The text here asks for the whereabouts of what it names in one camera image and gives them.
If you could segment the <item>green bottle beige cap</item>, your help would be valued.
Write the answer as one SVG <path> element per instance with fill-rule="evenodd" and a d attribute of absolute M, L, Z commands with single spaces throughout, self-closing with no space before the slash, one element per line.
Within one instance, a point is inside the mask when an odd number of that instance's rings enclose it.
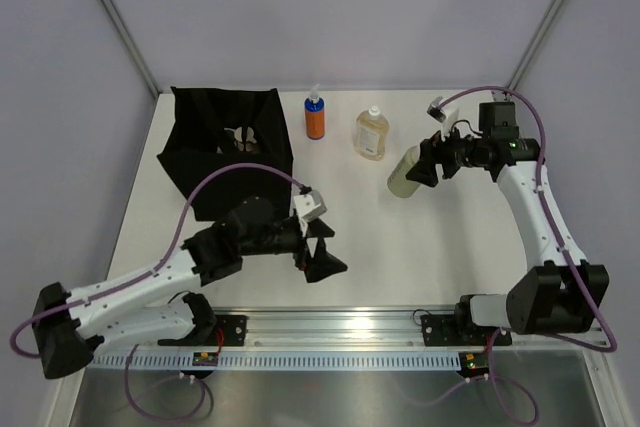
<path fill-rule="evenodd" d="M 398 161 L 387 179 L 389 191 L 396 197 L 406 199 L 411 197 L 420 187 L 420 183 L 409 180 L 407 174 L 417 164 L 420 158 L 420 147 L 410 147 Z"/>

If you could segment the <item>white translucent bottle black cap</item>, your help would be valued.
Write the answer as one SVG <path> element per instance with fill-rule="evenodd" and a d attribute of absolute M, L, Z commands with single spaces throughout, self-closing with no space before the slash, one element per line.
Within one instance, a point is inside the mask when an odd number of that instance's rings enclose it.
<path fill-rule="evenodd" d="M 226 127 L 217 132 L 216 152 L 220 154 L 232 152 L 260 153 L 261 147 L 257 139 L 256 144 L 241 144 L 236 141 L 234 134 L 237 128 Z"/>

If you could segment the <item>beige pump bottle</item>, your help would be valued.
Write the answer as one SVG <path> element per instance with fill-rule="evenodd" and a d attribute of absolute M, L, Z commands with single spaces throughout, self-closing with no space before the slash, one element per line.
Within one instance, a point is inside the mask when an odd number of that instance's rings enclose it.
<path fill-rule="evenodd" d="M 234 137 L 241 144 L 256 144 L 254 130 L 251 127 L 239 127 L 236 129 Z"/>

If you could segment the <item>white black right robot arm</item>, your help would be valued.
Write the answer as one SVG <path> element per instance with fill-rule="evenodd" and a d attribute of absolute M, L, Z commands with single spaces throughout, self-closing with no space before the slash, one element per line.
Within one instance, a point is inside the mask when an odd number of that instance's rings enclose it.
<path fill-rule="evenodd" d="M 521 137 L 514 103 L 480 104 L 478 135 L 461 135 L 457 111 L 437 102 L 428 113 L 442 128 L 420 143 L 407 180 L 435 187 L 463 167 L 487 171 L 508 202 L 526 256 L 527 272 L 508 293 L 461 297 L 454 335 L 474 344 L 489 328 L 545 336 L 588 331 L 609 275 L 572 239 L 551 193 L 541 146 Z"/>

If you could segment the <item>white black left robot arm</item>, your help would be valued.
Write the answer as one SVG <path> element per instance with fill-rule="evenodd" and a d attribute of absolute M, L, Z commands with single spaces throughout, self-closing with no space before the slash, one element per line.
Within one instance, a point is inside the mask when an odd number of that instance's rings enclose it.
<path fill-rule="evenodd" d="M 248 256 L 289 254 L 309 283 L 345 272 L 326 247 L 335 233 L 320 218 L 325 207 L 313 194 L 296 200 L 293 214 L 278 220 L 268 200 L 248 198 L 157 264 L 86 287 L 42 288 L 31 329 L 45 378 L 67 377 L 135 344 L 208 343 L 217 320 L 200 291 L 239 272 Z"/>

